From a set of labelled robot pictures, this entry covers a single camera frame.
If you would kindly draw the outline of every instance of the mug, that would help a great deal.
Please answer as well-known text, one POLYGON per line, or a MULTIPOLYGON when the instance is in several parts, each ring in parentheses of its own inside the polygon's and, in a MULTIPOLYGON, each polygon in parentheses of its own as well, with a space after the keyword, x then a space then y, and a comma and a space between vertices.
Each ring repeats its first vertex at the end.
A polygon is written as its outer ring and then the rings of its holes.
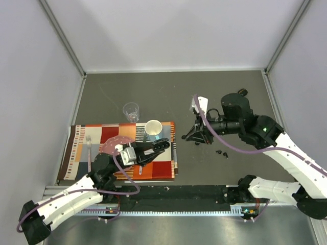
POLYGON ((152 142, 161 139, 163 137, 162 124, 157 120, 150 120, 145 124, 145 134, 152 142))

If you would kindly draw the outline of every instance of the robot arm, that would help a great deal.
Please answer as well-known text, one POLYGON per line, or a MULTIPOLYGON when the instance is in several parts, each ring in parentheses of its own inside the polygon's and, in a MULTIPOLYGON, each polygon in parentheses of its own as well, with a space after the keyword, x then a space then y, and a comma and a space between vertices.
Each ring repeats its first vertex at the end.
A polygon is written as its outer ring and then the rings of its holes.
MULTIPOLYGON (((153 143, 133 142, 117 145, 116 149, 120 155, 116 159, 121 168, 127 168, 133 165, 145 166, 163 153, 165 149, 168 149, 169 146, 169 140, 166 138, 153 143), (147 150, 152 150, 153 152, 146 155, 145 151, 147 150)), ((29 201, 24 204, 19 221, 27 213, 39 206, 37 210, 32 212, 21 223, 22 231, 25 234, 28 244, 37 244, 43 241, 63 221, 88 206, 111 201, 113 198, 112 194, 103 194, 89 190, 115 190, 114 181, 116 177, 113 174, 119 171, 119 169, 114 163, 113 156, 100 153, 96 156, 91 167, 91 172, 61 193, 37 203, 29 201)))
POLYGON ((297 206, 310 217, 325 218, 327 172, 297 147, 275 120, 268 116, 254 115, 247 98, 231 93, 222 98, 221 105, 224 115, 220 115, 217 109, 206 112, 204 116, 209 123, 207 125, 200 115, 207 109, 207 99, 193 99, 191 111, 196 114, 196 121, 182 139, 196 144, 211 144, 214 136, 209 127, 218 135, 238 134, 242 141, 273 158, 297 180, 294 183, 285 183, 246 176, 239 180, 242 196, 251 195, 254 198, 285 202, 297 206), (218 113, 217 117, 211 117, 212 111, 218 113))

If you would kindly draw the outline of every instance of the white wall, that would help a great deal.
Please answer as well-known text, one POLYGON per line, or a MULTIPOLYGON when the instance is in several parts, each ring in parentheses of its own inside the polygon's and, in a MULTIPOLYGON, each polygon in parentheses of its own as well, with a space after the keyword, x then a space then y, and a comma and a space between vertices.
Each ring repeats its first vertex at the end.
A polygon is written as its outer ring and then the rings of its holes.
POLYGON ((38 1, 1 1, 0 22, 0 243, 27 244, 21 208, 54 184, 81 76, 38 1))
POLYGON ((327 2, 314 0, 271 72, 296 144, 327 168, 327 2))
POLYGON ((86 71, 266 67, 303 0, 48 0, 86 71))

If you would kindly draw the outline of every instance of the colorful placemat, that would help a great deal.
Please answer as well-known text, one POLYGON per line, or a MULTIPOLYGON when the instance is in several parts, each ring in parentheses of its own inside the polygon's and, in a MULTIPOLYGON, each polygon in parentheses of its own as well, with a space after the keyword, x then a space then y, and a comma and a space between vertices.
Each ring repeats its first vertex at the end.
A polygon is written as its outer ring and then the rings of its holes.
MULTIPOLYGON (((69 128, 65 154, 58 180, 79 180, 87 174, 86 136, 92 139, 91 160, 100 152, 107 139, 115 136, 127 136, 137 142, 148 141, 144 136, 145 123, 75 125, 69 128)), ((171 146, 145 167, 133 166, 126 173, 134 180, 172 180, 178 173, 175 125, 172 121, 162 122, 163 136, 170 139, 171 146)), ((126 180, 116 173, 118 180, 126 180)))

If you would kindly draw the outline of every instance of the clear drinking glass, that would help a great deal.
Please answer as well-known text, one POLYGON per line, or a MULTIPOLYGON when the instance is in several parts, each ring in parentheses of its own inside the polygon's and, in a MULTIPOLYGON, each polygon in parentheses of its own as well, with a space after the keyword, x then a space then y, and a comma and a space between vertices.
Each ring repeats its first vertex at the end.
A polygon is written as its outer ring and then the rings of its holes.
POLYGON ((125 114, 127 120, 131 123, 136 123, 139 120, 139 107, 137 103, 129 102, 123 107, 123 113, 125 114))

